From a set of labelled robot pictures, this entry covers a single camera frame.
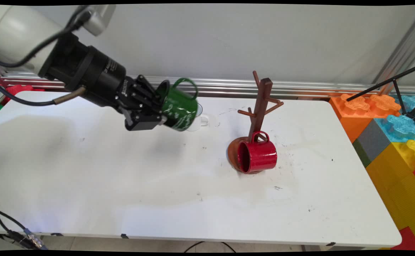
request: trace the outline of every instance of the white table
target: white table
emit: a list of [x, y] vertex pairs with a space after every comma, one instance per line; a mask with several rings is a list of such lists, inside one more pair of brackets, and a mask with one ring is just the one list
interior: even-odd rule
[[[59, 92], [21, 92], [46, 101]], [[129, 132], [77, 98], [0, 111], [0, 210], [33, 232], [73, 236], [395, 246], [401, 236], [327, 102], [285, 100], [262, 130], [273, 170], [236, 172], [230, 141], [253, 99], [198, 98], [208, 127]], [[14, 230], [17, 226], [9, 221]]]

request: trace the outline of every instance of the white cup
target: white cup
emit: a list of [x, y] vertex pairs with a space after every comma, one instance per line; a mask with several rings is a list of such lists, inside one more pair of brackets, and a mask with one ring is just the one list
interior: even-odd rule
[[194, 132], [205, 126], [209, 123], [209, 117], [207, 115], [202, 115], [203, 107], [198, 103], [198, 111], [196, 112], [196, 117], [193, 120], [193, 123], [187, 128], [187, 131]]

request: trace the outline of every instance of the gray foam block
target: gray foam block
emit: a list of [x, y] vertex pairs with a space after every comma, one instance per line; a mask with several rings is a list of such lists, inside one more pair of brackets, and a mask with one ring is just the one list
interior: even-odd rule
[[375, 118], [365, 127], [357, 140], [362, 145], [365, 154], [367, 154], [371, 162], [391, 143], [380, 126], [378, 126]]

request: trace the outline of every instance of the green enamel mug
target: green enamel mug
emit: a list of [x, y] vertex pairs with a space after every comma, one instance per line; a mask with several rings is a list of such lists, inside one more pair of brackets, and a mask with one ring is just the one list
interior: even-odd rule
[[[191, 96], [176, 87], [181, 82], [189, 82], [195, 88], [195, 95]], [[168, 80], [163, 81], [156, 90], [163, 102], [162, 114], [167, 118], [164, 125], [177, 131], [185, 131], [196, 117], [198, 110], [198, 87], [188, 78], [178, 79], [173, 86], [170, 86]]]

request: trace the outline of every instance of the red enamel mug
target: red enamel mug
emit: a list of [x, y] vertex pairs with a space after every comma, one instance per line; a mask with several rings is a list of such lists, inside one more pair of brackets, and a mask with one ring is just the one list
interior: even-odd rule
[[[264, 133], [267, 141], [255, 141], [258, 133]], [[254, 132], [251, 142], [241, 141], [237, 149], [237, 160], [240, 170], [249, 174], [261, 170], [272, 169], [277, 164], [277, 150], [269, 136], [263, 131]]]

